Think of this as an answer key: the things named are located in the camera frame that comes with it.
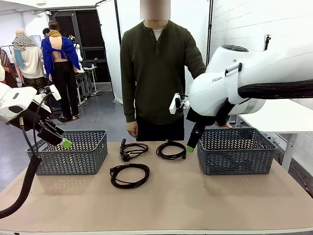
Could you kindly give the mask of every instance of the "man's right hand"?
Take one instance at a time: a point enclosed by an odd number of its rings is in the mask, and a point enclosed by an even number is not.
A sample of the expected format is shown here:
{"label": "man's right hand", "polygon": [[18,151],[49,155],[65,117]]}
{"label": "man's right hand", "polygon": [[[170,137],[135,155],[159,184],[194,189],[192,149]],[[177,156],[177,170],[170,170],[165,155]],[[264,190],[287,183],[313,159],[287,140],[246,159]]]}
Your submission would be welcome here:
{"label": "man's right hand", "polygon": [[137,138],[138,137],[138,125],[136,121],[133,122],[128,122],[127,123],[127,131],[128,133],[134,137]]}

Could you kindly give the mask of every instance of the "robot logo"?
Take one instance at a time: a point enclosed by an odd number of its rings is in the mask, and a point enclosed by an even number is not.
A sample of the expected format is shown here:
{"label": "robot logo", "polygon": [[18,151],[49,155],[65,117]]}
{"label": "robot logo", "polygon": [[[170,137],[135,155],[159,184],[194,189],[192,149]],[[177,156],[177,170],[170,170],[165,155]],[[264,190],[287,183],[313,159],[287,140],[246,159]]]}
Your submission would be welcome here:
{"label": "robot logo", "polygon": [[219,81],[219,80],[221,80],[221,79],[223,79],[223,78],[222,78],[222,77],[214,78],[214,79],[212,80],[212,82],[217,82],[217,81]]}

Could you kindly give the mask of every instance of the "gray plastic basket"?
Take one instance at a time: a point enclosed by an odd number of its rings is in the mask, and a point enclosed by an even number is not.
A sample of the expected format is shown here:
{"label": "gray plastic basket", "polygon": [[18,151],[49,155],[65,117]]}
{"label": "gray plastic basket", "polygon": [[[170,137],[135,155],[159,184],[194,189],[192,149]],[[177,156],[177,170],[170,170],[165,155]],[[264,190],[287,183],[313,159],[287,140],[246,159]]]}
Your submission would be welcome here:
{"label": "gray plastic basket", "polygon": [[254,128],[205,130],[198,157],[206,175],[268,174],[277,147]]}
{"label": "gray plastic basket", "polygon": [[107,131],[66,131],[70,149],[38,141],[42,159],[37,175],[95,175],[108,154]]}

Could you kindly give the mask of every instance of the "white curtain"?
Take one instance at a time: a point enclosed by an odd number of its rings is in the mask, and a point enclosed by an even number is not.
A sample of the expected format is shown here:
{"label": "white curtain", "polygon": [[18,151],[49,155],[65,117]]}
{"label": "white curtain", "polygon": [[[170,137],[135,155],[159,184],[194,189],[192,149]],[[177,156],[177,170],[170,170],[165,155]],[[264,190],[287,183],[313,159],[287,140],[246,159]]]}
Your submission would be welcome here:
{"label": "white curtain", "polygon": [[[136,26],[140,20],[139,0],[117,0],[121,35]],[[121,71],[119,67],[119,41],[114,1],[103,2],[97,7],[103,39],[106,45],[107,60],[112,78],[112,86],[117,102],[122,103]],[[171,21],[187,28],[196,40],[206,62],[207,32],[209,12],[207,0],[171,0]],[[186,93],[193,78],[186,68]]]}
{"label": "white curtain", "polygon": [[114,0],[107,0],[97,7],[101,23],[102,37],[106,47],[108,67],[112,80],[115,101],[123,104],[121,68],[120,68],[120,45],[115,14]]}

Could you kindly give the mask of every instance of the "black power cord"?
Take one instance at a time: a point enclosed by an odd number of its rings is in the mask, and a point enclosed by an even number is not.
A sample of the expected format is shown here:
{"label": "black power cord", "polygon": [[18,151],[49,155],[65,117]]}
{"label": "black power cord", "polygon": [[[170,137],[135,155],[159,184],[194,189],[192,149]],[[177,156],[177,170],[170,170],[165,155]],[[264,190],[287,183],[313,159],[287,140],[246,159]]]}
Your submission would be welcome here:
{"label": "black power cord", "polygon": [[[121,155],[121,158],[124,162],[129,162],[131,159],[137,158],[140,155],[148,152],[148,150],[149,150],[149,147],[144,143],[129,143],[129,144],[125,144],[125,143],[126,143],[126,139],[123,139],[122,144],[121,144],[121,148],[120,148],[120,152],[119,152]],[[126,151],[125,149],[127,149],[129,147],[138,147],[141,149]]]}
{"label": "black power cord", "polygon": [[[145,177],[142,178],[141,180],[137,182],[125,182],[117,179],[117,175],[122,171],[127,168],[138,168],[142,169],[145,172]],[[111,183],[114,187],[120,188],[120,189],[134,189],[142,186],[149,178],[150,175],[150,169],[148,166],[143,165],[143,164],[127,164],[127,165],[119,165],[114,168],[110,169],[110,175],[111,175]]]}
{"label": "black power cord", "polygon": [[[164,153],[162,153],[162,151],[168,147],[168,146],[176,146],[176,147],[179,147],[182,149],[182,151],[180,153],[177,153],[177,154],[172,154],[172,155],[165,155]],[[174,160],[179,160],[180,158],[181,159],[186,159],[186,154],[187,154],[187,151],[186,151],[186,147],[181,144],[181,143],[178,143],[178,142],[175,142],[175,141],[167,141],[166,143],[160,145],[157,150],[156,150],[156,154],[165,159],[165,160],[169,160],[169,161],[174,161]]]}
{"label": "black power cord", "polygon": [[[36,111],[36,115],[35,117],[38,115],[38,112],[40,110],[41,105],[43,104],[43,102],[45,101],[45,99],[47,99],[52,93],[47,94],[41,101],[41,103],[38,106],[38,109]],[[36,118],[34,118],[34,123],[33,123],[33,128],[34,128],[34,133],[35,133],[35,126],[36,126]],[[20,117],[20,127],[23,131],[23,135],[26,139],[26,142],[32,152],[32,157],[30,159],[30,163],[28,165],[26,174],[24,176],[24,181],[23,181],[23,185],[22,185],[22,189],[20,192],[19,197],[17,198],[17,200],[15,201],[15,203],[13,203],[13,205],[11,205],[10,207],[0,211],[0,219],[6,218],[10,215],[12,215],[13,213],[15,213],[26,201],[26,199],[28,198],[28,195],[30,193],[30,189],[31,186],[33,184],[33,180],[36,174],[36,171],[40,165],[41,162],[41,158],[38,157],[38,145],[37,145],[37,141],[36,141],[36,135],[34,135],[34,141],[35,141],[35,145],[36,145],[36,150],[33,148],[33,146],[31,145],[28,136],[26,134],[25,128],[24,128],[24,121],[23,121],[23,117]]]}

